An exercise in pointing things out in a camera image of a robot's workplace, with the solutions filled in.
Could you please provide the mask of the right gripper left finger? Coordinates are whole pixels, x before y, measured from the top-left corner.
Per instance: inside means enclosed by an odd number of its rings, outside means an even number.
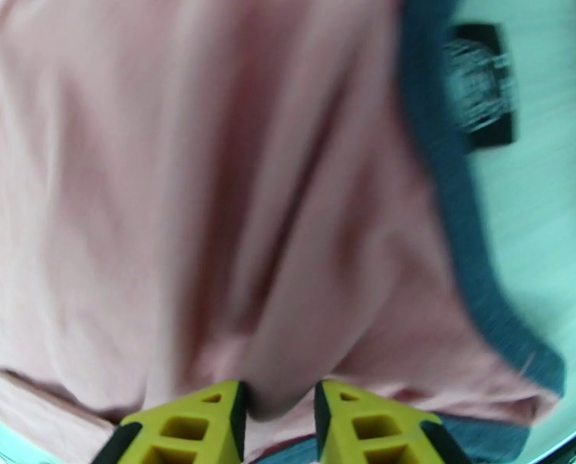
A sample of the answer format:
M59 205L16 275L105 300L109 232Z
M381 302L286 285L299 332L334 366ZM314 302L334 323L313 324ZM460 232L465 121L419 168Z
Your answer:
M227 380L123 418L93 463L242 463L247 385Z

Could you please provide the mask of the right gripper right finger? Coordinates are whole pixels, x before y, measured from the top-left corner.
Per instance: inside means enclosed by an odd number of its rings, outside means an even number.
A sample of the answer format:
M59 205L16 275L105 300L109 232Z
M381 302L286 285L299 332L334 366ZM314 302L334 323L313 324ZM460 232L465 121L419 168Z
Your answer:
M315 386L320 463L470 463L437 415L335 380Z

